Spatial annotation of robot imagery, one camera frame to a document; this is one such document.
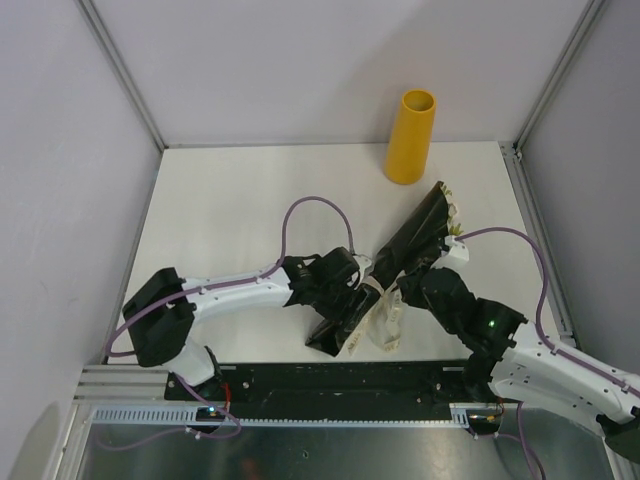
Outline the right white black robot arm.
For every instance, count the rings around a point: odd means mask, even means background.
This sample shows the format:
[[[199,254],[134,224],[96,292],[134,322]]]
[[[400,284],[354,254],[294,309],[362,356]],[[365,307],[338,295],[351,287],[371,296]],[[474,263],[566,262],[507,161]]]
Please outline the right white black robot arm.
[[[495,396],[549,411],[638,462],[638,375],[551,340],[518,311],[475,296],[453,270],[402,276],[397,285],[405,303],[430,312],[470,350],[461,376],[469,399]]]

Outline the black wrapping paper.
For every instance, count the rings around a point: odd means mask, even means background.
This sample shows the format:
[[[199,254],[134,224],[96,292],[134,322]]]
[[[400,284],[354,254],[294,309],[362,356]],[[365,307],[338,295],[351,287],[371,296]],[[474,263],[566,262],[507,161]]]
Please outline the black wrapping paper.
[[[429,267],[440,257],[448,221],[445,184],[438,181],[377,252],[357,288],[338,302],[338,311],[323,316],[306,345],[332,357],[344,349],[352,351],[386,309],[398,276]]]

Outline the cream printed ribbon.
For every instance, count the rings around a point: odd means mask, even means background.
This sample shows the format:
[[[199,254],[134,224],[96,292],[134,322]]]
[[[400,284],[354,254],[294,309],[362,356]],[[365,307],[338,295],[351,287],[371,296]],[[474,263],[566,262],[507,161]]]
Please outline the cream printed ribbon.
[[[396,283],[384,290],[372,276],[366,277],[361,286],[368,286],[378,294],[375,303],[365,310],[354,331],[347,337],[346,350],[352,356],[365,334],[375,346],[386,353],[399,347],[401,338],[401,319],[405,311],[402,292]]]

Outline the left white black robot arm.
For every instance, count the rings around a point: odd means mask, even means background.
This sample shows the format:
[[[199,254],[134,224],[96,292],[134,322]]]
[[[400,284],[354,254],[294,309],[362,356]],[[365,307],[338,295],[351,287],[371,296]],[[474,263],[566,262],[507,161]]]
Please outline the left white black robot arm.
[[[139,366],[163,367],[186,381],[197,398],[210,399],[220,390],[221,376],[211,350],[192,338],[194,326],[247,309],[292,305],[334,318],[339,302],[371,265],[370,258],[337,247],[324,256],[285,256],[245,276],[189,279],[163,268],[122,309],[133,355]]]

